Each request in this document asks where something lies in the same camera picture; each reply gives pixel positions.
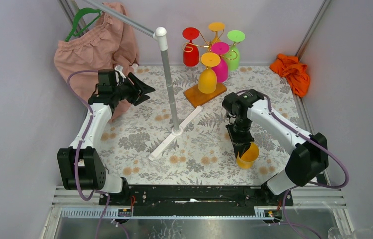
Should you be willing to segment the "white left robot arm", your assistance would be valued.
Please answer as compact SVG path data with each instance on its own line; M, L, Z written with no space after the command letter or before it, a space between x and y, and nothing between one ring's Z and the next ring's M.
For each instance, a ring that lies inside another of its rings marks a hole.
M129 190L123 187L125 179L112 176L106 170L97 147L119 103L127 100L134 106L139 105L150 98L149 93L155 88L132 73L124 75L115 69L95 73L98 83L93 93L87 101L81 100L87 107L84 122L72 143L58 150L57 161L65 189L111 193L111 199L123 205L130 198Z

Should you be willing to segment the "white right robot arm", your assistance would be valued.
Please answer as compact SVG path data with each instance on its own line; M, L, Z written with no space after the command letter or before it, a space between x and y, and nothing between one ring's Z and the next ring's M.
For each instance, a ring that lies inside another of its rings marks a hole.
M312 135L294 125L272 108L267 95L254 89L242 94L229 93L222 106L227 116L234 117L226 128L237 159L244 159L250 152L254 143L250 133L253 123L271 134L289 154L285 169L261 185L261 199L265 204L275 204L286 190L305 186L328 167L325 136Z

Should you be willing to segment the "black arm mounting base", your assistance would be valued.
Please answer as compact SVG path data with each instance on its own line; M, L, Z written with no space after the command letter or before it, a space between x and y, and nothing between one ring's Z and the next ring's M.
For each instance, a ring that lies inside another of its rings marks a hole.
M134 216L253 216L255 207L293 206L291 193L271 195L260 186L129 185L101 196L100 205L127 206Z

